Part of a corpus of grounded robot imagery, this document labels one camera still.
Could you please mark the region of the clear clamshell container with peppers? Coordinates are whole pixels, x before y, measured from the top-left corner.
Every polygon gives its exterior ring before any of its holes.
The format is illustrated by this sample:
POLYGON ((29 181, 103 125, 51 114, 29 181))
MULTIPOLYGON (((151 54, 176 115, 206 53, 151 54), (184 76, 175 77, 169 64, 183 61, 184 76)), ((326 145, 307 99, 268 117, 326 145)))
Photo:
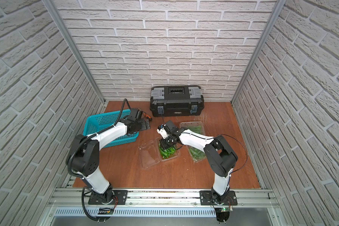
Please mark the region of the clear clamshell container with peppers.
POLYGON ((155 165, 172 161, 180 157, 180 145, 168 149, 161 148, 161 137, 157 137, 139 146, 140 165, 147 170, 155 165))

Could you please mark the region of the teal plastic perforated basket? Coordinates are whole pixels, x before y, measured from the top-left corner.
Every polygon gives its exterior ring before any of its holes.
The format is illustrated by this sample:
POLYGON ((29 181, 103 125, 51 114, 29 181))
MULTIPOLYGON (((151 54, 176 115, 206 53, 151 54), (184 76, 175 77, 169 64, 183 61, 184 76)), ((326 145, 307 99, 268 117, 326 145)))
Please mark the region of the teal plastic perforated basket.
MULTIPOLYGON (((115 121, 118 118, 119 112, 120 111, 114 111, 109 113, 92 115, 88 117, 84 126, 83 135, 87 136, 95 132, 107 129, 108 127, 115 123, 115 121)), ((121 136, 116 140, 112 141, 111 143, 109 143, 108 145, 106 145, 105 148, 135 142, 137 140, 138 135, 139 133, 137 132, 134 134, 121 136)))

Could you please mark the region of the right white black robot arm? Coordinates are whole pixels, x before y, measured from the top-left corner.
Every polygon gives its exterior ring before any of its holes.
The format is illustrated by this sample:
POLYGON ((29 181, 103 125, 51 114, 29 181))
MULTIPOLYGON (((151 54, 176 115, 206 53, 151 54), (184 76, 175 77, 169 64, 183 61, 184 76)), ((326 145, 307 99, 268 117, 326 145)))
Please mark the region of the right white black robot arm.
POLYGON ((177 143, 194 147, 205 153, 213 172, 214 184, 211 189, 211 200, 222 204, 230 192, 230 178, 238 156, 222 135, 208 137, 191 131, 188 128, 178 128, 172 121, 159 125, 157 132, 161 135, 160 146, 168 149, 177 143))

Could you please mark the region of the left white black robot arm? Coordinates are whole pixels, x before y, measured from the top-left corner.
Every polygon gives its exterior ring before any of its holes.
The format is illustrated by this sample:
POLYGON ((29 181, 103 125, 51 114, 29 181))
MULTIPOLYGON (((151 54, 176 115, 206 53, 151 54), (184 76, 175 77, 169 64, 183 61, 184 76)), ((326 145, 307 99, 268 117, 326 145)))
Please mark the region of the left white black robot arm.
POLYGON ((68 173, 80 178, 101 203, 110 203, 114 193, 112 185, 100 171, 100 151, 119 137, 146 130, 149 120, 142 114, 138 108, 131 109, 129 115, 118 116, 112 125, 99 132, 77 135, 71 144, 66 160, 68 173))

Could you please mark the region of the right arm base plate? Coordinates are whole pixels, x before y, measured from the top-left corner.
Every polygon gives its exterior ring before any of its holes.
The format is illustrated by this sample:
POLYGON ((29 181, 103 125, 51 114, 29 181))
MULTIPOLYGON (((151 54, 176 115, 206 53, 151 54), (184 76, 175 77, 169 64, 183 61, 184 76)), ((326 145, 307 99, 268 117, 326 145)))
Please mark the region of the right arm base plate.
POLYGON ((232 190, 226 191, 223 195, 219 195, 214 190, 201 190, 199 194, 201 205, 238 205, 236 194, 232 190))

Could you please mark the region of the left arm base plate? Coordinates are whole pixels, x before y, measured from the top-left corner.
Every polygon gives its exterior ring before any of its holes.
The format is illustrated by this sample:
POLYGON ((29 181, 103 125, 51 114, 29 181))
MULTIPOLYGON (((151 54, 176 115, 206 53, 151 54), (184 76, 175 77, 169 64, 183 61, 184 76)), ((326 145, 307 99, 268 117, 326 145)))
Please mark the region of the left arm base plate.
POLYGON ((109 190, 104 194, 91 192, 89 205, 124 205, 127 200, 128 190, 109 190))

